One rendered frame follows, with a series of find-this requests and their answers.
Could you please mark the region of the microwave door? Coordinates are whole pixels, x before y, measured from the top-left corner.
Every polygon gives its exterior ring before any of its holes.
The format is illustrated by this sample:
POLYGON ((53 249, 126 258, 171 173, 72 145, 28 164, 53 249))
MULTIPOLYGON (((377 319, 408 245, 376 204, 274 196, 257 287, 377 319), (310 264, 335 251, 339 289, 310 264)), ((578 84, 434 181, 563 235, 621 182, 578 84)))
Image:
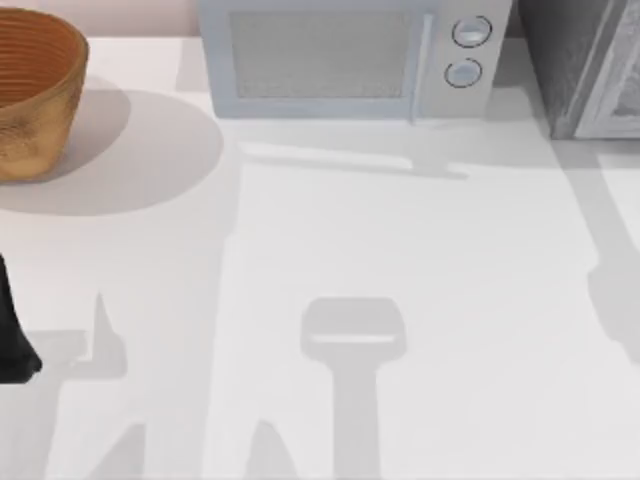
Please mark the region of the microwave door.
POLYGON ((197 0, 220 118, 410 119, 430 0, 197 0))

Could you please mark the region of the microwave knob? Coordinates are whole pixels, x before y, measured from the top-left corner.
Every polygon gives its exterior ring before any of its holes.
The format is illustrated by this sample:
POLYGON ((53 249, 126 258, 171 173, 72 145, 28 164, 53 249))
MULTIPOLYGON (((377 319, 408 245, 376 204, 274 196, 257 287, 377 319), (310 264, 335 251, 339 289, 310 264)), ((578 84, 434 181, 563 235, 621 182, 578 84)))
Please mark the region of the microwave knob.
POLYGON ((492 23, 484 16, 458 20, 452 28, 452 39, 461 48, 477 48, 486 43, 493 31, 492 23))
POLYGON ((456 89, 474 86, 482 76, 482 65, 472 58, 465 58, 449 64, 444 73, 446 83, 456 89))

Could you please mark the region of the pale microwave oven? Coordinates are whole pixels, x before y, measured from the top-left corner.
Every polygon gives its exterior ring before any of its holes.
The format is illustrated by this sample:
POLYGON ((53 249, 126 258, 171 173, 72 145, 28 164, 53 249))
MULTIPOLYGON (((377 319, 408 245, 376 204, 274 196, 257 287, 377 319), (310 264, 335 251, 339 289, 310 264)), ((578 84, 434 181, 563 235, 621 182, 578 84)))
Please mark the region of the pale microwave oven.
POLYGON ((433 9, 431 42, 422 87, 421 117, 430 119, 476 118, 484 114, 505 38, 513 0, 430 0, 433 9), (461 48, 452 39, 458 20, 484 16, 493 25, 490 39, 477 48, 461 48), (481 80, 469 88, 449 86, 444 73, 453 62, 472 58, 483 67, 481 80))

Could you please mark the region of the grey cabinet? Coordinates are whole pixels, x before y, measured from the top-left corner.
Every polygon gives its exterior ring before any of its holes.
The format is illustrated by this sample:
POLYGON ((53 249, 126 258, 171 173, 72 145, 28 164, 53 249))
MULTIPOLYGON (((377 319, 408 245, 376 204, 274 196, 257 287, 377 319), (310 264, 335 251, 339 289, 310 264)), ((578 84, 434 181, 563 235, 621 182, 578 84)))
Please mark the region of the grey cabinet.
POLYGON ((519 0, 555 140, 640 140, 640 0, 519 0))

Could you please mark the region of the brown woven basket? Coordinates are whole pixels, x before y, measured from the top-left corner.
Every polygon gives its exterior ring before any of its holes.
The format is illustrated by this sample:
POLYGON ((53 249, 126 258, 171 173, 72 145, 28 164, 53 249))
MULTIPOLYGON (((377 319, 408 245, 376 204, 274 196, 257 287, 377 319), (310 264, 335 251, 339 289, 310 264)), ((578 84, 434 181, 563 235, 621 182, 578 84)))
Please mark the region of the brown woven basket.
POLYGON ((89 45, 68 21, 0 6, 0 182, 51 171, 70 136, 89 45))

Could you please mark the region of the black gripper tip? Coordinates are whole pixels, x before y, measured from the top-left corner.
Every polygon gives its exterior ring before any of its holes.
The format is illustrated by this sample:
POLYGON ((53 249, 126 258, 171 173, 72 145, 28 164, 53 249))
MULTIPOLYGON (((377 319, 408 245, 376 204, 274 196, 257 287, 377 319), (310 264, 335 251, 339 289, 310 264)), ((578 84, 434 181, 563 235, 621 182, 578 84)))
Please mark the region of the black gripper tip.
POLYGON ((42 366, 19 322, 5 260, 0 254, 0 385, 26 384, 42 366))

